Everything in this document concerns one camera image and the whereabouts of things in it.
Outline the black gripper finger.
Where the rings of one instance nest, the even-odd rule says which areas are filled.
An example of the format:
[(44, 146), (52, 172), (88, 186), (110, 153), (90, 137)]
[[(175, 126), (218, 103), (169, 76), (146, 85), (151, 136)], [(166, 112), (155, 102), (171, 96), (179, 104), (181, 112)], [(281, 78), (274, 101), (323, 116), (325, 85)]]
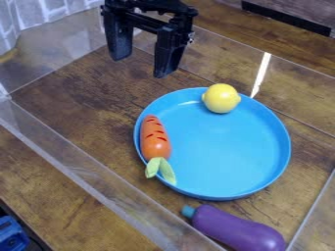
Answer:
[(183, 52), (193, 40), (194, 31), (182, 30), (173, 26), (163, 26), (158, 31), (155, 45), (154, 76), (163, 78), (177, 71)]
[(110, 56), (120, 61), (133, 53), (134, 27), (127, 22), (125, 14), (103, 11), (103, 26)]

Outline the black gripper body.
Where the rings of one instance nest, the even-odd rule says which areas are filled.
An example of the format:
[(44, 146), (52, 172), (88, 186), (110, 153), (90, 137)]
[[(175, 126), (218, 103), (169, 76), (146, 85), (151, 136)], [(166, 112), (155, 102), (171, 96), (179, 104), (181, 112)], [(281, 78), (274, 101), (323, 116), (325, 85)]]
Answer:
[[(145, 16), (149, 12), (173, 14), (173, 18), (165, 23)], [(190, 34), (198, 10), (182, 0), (104, 0), (100, 14), (106, 34), (133, 32), (134, 28), (157, 33), (166, 25), (173, 25), (179, 33)]]

